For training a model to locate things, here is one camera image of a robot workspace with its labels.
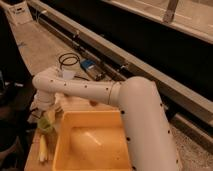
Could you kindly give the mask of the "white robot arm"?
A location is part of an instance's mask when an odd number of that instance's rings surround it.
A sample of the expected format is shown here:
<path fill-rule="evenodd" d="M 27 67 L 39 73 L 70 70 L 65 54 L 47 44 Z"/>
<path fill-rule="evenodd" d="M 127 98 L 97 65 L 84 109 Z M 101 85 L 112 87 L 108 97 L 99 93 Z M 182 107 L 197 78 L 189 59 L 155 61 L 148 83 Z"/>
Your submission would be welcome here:
<path fill-rule="evenodd" d="M 115 106 L 120 110 L 134 171 L 181 171 L 181 161 L 156 84 L 134 76 L 123 82 L 66 80 L 56 67 L 37 73 L 32 80 L 41 110 L 57 93 Z"/>

